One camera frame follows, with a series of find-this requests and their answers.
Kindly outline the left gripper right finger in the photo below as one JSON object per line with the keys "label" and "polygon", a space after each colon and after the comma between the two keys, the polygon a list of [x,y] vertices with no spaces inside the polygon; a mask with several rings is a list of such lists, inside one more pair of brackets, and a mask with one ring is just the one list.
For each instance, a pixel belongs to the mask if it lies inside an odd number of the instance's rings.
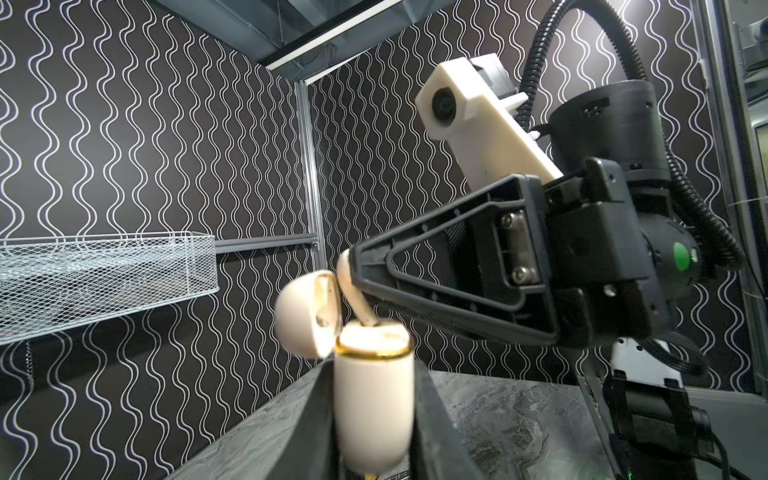
{"label": "left gripper right finger", "polygon": [[411,479],[482,479],[462,444],[430,371],[420,361],[414,373],[414,426],[409,446]]}

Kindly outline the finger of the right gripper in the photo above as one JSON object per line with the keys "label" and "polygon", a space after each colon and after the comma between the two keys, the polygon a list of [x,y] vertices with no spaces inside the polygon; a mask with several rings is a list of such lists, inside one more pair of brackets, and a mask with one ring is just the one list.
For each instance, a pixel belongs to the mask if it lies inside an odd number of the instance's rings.
{"label": "finger of the right gripper", "polygon": [[465,335],[553,346],[544,191],[511,175],[352,246],[353,284],[368,297]]}

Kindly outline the beige earbud charging case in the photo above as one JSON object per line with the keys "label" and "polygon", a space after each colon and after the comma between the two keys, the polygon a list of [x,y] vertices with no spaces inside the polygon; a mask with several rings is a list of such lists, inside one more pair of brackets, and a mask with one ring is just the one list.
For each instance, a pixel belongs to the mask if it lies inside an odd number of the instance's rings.
{"label": "beige earbud charging case", "polygon": [[377,317],[375,326],[362,325],[329,270],[292,280],[275,303],[275,333],[285,350],[333,360],[340,453],[349,469],[368,475],[403,459],[414,424],[411,335],[402,323]]}

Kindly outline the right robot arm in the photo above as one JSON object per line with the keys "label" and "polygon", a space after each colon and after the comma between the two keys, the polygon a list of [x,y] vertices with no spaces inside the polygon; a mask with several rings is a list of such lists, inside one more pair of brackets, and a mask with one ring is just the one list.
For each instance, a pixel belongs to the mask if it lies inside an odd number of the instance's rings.
{"label": "right robot arm", "polygon": [[[532,107],[565,15],[591,16],[625,78],[533,125]],[[619,474],[691,479],[694,464],[740,477],[682,375],[706,360],[675,329],[678,300],[745,255],[675,162],[631,34],[605,1],[558,1],[519,84],[495,55],[440,63],[416,96],[470,191],[341,255],[357,318],[373,303],[472,339],[587,349],[609,345],[603,384]]]}

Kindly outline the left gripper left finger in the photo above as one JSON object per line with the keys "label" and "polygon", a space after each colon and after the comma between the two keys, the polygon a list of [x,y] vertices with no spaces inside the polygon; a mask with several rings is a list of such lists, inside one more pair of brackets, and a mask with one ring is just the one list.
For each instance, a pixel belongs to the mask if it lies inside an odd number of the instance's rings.
{"label": "left gripper left finger", "polygon": [[334,365],[325,363],[267,479],[335,479]]}

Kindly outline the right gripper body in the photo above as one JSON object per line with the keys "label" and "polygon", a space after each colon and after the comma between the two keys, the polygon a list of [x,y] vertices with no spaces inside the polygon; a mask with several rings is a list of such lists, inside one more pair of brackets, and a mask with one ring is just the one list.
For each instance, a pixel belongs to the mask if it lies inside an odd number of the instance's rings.
{"label": "right gripper body", "polygon": [[587,158],[582,169],[548,184],[545,197],[559,346],[670,331],[668,301],[621,167]]}

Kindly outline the beige earbud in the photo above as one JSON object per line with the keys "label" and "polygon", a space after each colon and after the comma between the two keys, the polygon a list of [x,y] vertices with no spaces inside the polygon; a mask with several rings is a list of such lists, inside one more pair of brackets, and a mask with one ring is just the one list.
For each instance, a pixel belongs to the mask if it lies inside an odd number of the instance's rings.
{"label": "beige earbud", "polygon": [[379,322],[365,295],[352,282],[350,250],[344,250],[336,264],[336,277],[339,287],[349,303],[355,318],[364,326],[373,327]]}

